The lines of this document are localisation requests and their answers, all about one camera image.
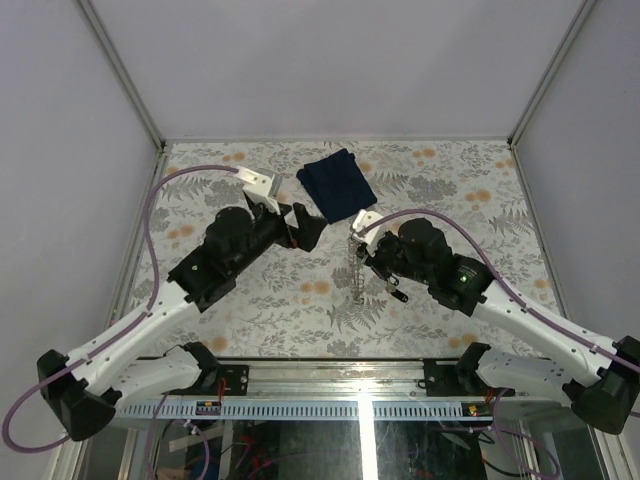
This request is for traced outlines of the silver key black tag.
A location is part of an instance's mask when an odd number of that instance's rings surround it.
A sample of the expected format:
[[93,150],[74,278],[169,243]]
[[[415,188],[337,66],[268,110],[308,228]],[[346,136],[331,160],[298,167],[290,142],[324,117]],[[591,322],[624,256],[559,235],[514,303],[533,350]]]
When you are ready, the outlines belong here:
[[399,290],[398,285],[399,280],[396,277],[391,276],[386,280],[385,290],[396,300],[406,303],[408,301],[408,296]]

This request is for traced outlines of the steel disc with keyrings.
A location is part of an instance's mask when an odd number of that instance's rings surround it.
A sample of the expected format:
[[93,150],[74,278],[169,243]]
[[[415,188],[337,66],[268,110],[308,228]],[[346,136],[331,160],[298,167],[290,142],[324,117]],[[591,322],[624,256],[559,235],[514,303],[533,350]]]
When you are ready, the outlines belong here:
[[347,241],[347,261],[351,277],[352,300],[357,305],[364,304],[364,263],[368,256],[366,245],[359,242],[354,236]]

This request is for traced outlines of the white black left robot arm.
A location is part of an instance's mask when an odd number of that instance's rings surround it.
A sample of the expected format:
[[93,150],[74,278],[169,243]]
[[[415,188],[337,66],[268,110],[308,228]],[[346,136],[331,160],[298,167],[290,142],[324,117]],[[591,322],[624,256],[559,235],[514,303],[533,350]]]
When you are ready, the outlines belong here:
[[230,293],[237,277],[271,246],[310,252],[327,224],[300,203],[284,205],[278,213],[254,203],[224,208],[207,227],[203,243],[159,284],[150,305],[67,354],[43,354],[37,361],[41,395],[70,439],[96,435],[117,412],[149,397],[216,392],[221,366],[202,343],[187,342],[157,358],[143,351]]

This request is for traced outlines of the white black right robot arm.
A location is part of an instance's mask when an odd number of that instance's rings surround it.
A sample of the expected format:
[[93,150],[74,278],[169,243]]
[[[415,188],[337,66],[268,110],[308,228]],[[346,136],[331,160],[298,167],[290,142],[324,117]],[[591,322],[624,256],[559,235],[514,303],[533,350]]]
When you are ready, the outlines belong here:
[[458,387],[480,395],[499,389],[555,401],[587,425],[621,433],[639,396],[639,342],[613,340],[535,303],[502,278],[484,253],[454,253],[445,234],[418,216],[386,229],[386,218],[361,211],[352,225],[356,255],[379,278],[426,286],[439,305],[524,341],[537,357],[472,343],[454,371]]

